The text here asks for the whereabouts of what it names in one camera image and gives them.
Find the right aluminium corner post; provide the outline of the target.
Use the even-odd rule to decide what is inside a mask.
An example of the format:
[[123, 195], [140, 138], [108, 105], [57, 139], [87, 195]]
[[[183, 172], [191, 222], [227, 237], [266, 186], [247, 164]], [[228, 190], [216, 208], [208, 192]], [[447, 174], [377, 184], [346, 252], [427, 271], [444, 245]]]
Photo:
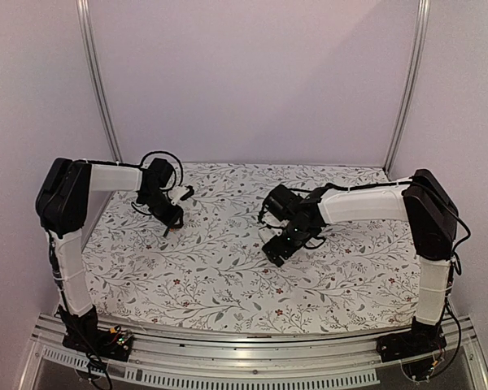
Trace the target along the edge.
[[411, 56], [403, 86], [403, 95], [401, 97], [394, 123], [393, 134], [390, 139], [389, 149], [383, 165], [383, 171], [388, 176], [391, 176], [391, 173], [394, 170], [395, 160], [399, 152], [407, 117], [412, 105], [413, 94], [419, 76], [420, 63], [425, 48], [426, 34], [429, 23], [430, 3], [430, 0], [420, 0], [418, 2]]

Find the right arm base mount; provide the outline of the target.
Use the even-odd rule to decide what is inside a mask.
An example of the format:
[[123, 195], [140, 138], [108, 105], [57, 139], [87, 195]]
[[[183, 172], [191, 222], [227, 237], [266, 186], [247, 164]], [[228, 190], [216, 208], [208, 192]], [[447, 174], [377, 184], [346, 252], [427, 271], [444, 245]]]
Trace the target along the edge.
[[409, 331], [390, 333], [376, 340], [376, 351], [382, 362], [413, 358], [439, 351], [447, 346], [440, 323], [427, 325], [415, 318]]

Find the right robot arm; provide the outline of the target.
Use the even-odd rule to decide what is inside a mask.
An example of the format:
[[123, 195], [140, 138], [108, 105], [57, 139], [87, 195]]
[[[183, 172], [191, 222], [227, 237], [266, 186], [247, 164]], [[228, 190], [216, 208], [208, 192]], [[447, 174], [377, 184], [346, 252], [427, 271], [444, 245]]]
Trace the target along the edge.
[[315, 250], [325, 242], [324, 232], [346, 223], [403, 225], [420, 267], [417, 325], [404, 337], [412, 354], [423, 353], [436, 339], [446, 310], [451, 279], [459, 267], [457, 206], [434, 174], [420, 169], [392, 182], [344, 186], [327, 183], [314, 189], [292, 189], [279, 184], [263, 200], [259, 222], [269, 234], [262, 251], [281, 267], [299, 250]]

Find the left aluminium corner post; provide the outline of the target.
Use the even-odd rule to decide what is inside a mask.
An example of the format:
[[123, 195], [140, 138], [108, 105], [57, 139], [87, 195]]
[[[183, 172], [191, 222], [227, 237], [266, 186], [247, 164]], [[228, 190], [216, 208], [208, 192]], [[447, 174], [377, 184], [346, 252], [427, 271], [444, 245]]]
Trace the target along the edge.
[[85, 60], [89, 69], [89, 78], [97, 103], [102, 128], [105, 133], [111, 156], [114, 158], [115, 161], [122, 162], [123, 157], [121, 153], [120, 143], [118, 141], [118, 136], [115, 132], [111, 112], [108, 106], [107, 94], [102, 80], [102, 74], [98, 60], [98, 52], [94, 40], [94, 28], [90, 14], [89, 1], [77, 0], [76, 10], [81, 31], [81, 39], [84, 46]]

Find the floral patterned table mat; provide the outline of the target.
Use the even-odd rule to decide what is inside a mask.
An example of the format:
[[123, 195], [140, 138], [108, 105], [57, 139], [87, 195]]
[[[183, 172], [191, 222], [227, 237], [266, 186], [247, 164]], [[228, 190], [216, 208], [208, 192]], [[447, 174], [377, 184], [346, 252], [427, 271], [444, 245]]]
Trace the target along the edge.
[[262, 251], [257, 215], [278, 184], [386, 181], [370, 167], [188, 163], [185, 224], [163, 237], [116, 193], [83, 251], [100, 314], [218, 332], [327, 333], [407, 326], [420, 267], [403, 225], [346, 223], [281, 267]]

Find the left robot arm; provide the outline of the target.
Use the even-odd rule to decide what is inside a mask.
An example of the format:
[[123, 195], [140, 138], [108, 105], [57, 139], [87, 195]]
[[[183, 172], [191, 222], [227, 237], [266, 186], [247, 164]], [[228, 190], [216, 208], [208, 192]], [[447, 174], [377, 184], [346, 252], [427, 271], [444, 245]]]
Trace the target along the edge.
[[172, 164], [156, 158], [148, 166], [89, 159], [56, 158], [37, 195], [35, 209], [50, 246], [53, 278], [66, 313], [81, 318], [93, 308], [82, 260], [83, 233], [95, 193], [133, 193], [136, 203], [165, 232], [181, 228], [181, 203], [192, 186], [174, 176]]

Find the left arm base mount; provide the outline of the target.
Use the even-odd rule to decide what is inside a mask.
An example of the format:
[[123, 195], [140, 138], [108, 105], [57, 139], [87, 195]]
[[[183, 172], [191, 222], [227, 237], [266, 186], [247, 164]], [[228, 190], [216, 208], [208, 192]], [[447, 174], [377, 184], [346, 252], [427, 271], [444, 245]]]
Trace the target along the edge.
[[66, 327], [63, 338], [65, 348], [120, 362], [129, 360], [133, 335], [129, 331], [123, 331], [120, 326], [114, 327], [114, 331], [100, 329], [94, 305], [82, 316], [70, 314], [62, 305], [58, 311]]

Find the aluminium corner post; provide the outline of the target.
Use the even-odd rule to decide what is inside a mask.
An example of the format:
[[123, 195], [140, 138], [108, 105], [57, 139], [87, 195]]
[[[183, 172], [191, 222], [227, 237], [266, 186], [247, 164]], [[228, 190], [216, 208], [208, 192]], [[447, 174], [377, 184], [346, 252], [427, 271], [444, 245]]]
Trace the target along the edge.
[[389, 149], [383, 165], [383, 171], [388, 176], [391, 176], [391, 173], [394, 170], [395, 160], [399, 152], [407, 117], [412, 105], [413, 94], [419, 76], [420, 63], [425, 48], [426, 34], [429, 23], [430, 3], [430, 0], [420, 0], [418, 2], [411, 56], [403, 86], [403, 95], [401, 97], [394, 123], [393, 134], [390, 139]]
[[123, 157], [121, 153], [120, 143], [118, 141], [118, 136], [115, 132], [111, 112], [108, 106], [107, 94], [102, 80], [102, 74], [98, 60], [98, 52], [94, 40], [94, 28], [90, 14], [89, 1], [77, 0], [76, 10], [81, 31], [81, 39], [84, 46], [85, 60], [89, 69], [89, 78], [97, 103], [102, 128], [105, 133], [111, 156], [114, 158], [115, 161], [122, 162]]

